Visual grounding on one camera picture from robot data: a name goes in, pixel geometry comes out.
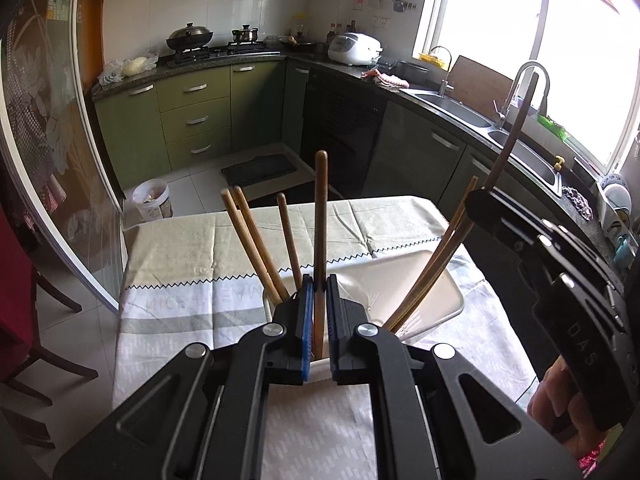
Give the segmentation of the person's right hand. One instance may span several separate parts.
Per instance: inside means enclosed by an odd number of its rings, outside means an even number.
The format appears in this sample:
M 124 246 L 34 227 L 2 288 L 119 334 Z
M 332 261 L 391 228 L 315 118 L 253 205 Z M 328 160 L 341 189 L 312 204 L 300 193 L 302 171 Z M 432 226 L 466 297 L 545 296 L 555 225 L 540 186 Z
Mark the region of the person's right hand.
M 594 451 L 606 438 L 592 419 L 584 395 L 572 389 L 573 377 L 562 356 L 548 368 L 527 405 L 527 414 L 549 432 L 564 414 L 570 418 L 575 433 L 560 440 L 576 460 Z

